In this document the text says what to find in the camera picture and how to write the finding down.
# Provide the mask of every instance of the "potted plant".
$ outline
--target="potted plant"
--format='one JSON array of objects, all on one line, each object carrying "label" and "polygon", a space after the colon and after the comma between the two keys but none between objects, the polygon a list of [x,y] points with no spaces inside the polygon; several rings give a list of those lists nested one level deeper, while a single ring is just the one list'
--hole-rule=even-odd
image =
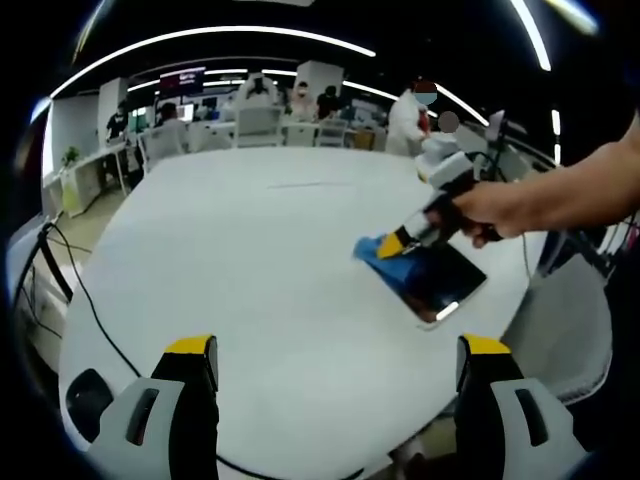
[{"label": "potted plant", "polygon": [[67,149],[67,153],[62,157],[62,166],[69,167],[73,165],[73,163],[80,156],[80,151],[76,147],[69,147]]}]

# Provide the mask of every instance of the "blue cloth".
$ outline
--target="blue cloth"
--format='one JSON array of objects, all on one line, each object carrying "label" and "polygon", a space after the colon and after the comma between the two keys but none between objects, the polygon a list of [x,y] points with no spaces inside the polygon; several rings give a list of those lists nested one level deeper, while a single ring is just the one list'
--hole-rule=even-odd
[{"label": "blue cloth", "polygon": [[413,253],[380,259],[377,250],[384,235],[378,238],[363,237],[356,243],[353,256],[366,262],[396,293],[407,288],[409,278],[418,267],[418,256]]}]

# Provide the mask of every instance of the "white chair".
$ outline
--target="white chair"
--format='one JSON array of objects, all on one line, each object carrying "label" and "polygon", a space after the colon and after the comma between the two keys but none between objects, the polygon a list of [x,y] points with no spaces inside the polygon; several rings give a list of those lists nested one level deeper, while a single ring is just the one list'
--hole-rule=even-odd
[{"label": "white chair", "polygon": [[192,123],[189,126],[189,151],[205,152],[209,150],[225,150],[233,147],[230,132],[217,129],[215,125],[205,122]]},{"label": "white chair", "polygon": [[147,130],[138,135],[138,145],[147,175],[160,160],[188,153],[187,125],[175,121]]},{"label": "white chair", "polygon": [[595,393],[611,362],[611,314],[604,280],[575,256],[527,293],[503,339],[525,377],[565,404]]},{"label": "white chair", "polygon": [[316,131],[312,125],[287,127],[287,147],[313,147]]},{"label": "white chair", "polygon": [[344,147],[346,133],[346,120],[323,120],[318,129],[316,147]]},{"label": "white chair", "polygon": [[282,135],[281,107],[243,108],[238,110],[233,143],[235,147],[280,146]]}]

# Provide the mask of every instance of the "black shirt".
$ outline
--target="black shirt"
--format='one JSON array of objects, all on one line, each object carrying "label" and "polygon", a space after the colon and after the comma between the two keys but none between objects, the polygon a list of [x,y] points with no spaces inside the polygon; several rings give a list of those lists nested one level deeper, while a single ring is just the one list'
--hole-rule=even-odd
[{"label": "black shirt", "polygon": [[320,94],[318,97],[318,118],[320,120],[327,118],[331,112],[340,110],[340,100],[335,95],[329,96],[326,93]]},{"label": "black shirt", "polygon": [[107,123],[109,130],[109,139],[118,138],[122,132],[127,129],[128,119],[126,115],[114,113]]}]

